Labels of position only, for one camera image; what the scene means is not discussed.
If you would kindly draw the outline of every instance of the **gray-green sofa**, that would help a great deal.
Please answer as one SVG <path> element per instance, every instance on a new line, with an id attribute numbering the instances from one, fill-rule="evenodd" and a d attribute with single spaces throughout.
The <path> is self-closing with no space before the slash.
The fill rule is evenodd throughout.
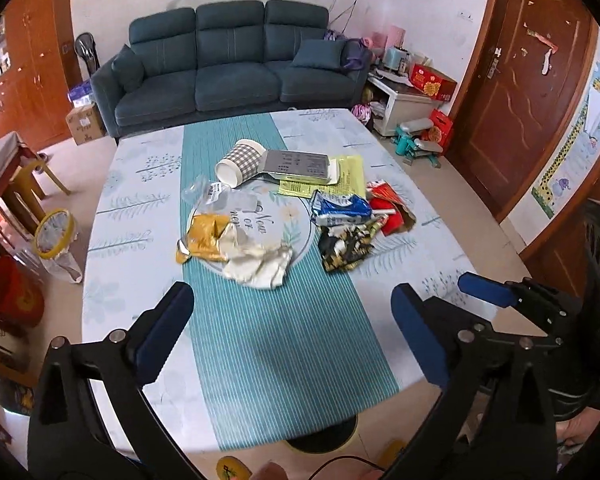
<path id="1" fill-rule="evenodd" d="M 362 70 L 291 66 L 301 41 L 321 40 L 328 21 L 324 7 L 286 0 L 221 2 L 134 20 L 129 44 L 144 66 L 141 86 L 126 93 L 112 60 L 91 77 L 109 135 L 290 107 L 357 104 L 369 51 Z"/>

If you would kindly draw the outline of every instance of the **wall outlet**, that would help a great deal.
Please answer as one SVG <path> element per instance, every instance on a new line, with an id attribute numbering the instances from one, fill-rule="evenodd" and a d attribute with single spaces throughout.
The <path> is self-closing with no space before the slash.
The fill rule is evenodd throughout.
<path id="1" fill-rule="evenodd" d="M 465 20 L 466 22 L 471 22 L 471 23 L 474 22 L 474 17 L 468 10 L 459 10 L 458 18 L 461 18 L 462 20 Z"/>

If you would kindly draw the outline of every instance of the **bolt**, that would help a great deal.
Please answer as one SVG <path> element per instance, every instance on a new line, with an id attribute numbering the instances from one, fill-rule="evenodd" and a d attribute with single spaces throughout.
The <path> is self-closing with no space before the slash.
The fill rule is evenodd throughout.
<path id="1" fill-rule="evenodd" d="M 521 337 L 519 343 L 525 350 L 531 350 L 534 347 L 534 342 L 528 337 Z"/>
<path id="2" fill-rule="evenodd" d="M 458 339 L 463 343 L 472 343 L 474 342 L 475 335 L 470 330 L 461 330 L 458 332 Z"/>
<path id="3" fill-rule="evenodd" d="M 119 328 L 109 334 L 109 341 L 112 343 L 119 343 L 120 341 L 124 341 L 125 337 L 126 332 Z"/>
<path id="4" fill-rule="evenodd" d="M 61 346 L 64 345 L 64 343 L 66 342 L 66 339 L 64 338 L 64 336 L 56 336 L 55 338 L 53 338 L 51 340 L 51 348 L 60 348 Z"/>

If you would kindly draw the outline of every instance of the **human hand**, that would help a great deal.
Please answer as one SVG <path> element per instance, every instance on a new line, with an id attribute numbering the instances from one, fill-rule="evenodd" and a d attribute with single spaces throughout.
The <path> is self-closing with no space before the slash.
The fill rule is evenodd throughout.
<path id="1" fill-rule="evenodd" d="M 600 410 L 585 408 L 571 420 L 557 422 L 555 433 L 558 442 L 564 441 L 567 446 L 582 444 L 586 441 L 600 423 Z"/>

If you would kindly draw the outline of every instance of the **sofa armrest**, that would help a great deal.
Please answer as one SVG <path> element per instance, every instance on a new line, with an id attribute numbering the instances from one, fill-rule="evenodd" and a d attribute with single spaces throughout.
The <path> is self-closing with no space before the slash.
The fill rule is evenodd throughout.
<path id="1" fill-rule="evenodd" d="M 115 139 L 120 136 L 120 130 L 116 122 L 116 106 L 125 95 L 125 91 L 113 75 L 111 70 L 112 61 L 112 59 L 109 59 L 91 76 L 91 88 L 102 121 L 107 128 L 107 133 Z"/>
<path id="2" fill-rule="evenodd" d="M 360 104 L 360 99 L 362 99 L 362 91 L 365 88 L 366 76 L 369 74 L 369 69 L 371 69 L 372 56 L 373 54 L 371 51 L 366 48 L 363 58 L 365 65 L 360 70 L 352 70 L 351 72 L 347 73 L 347 77 L 356 82 L 356 89 L 353 92 L 353 97 L 350 103 L 351 107 Z"/>

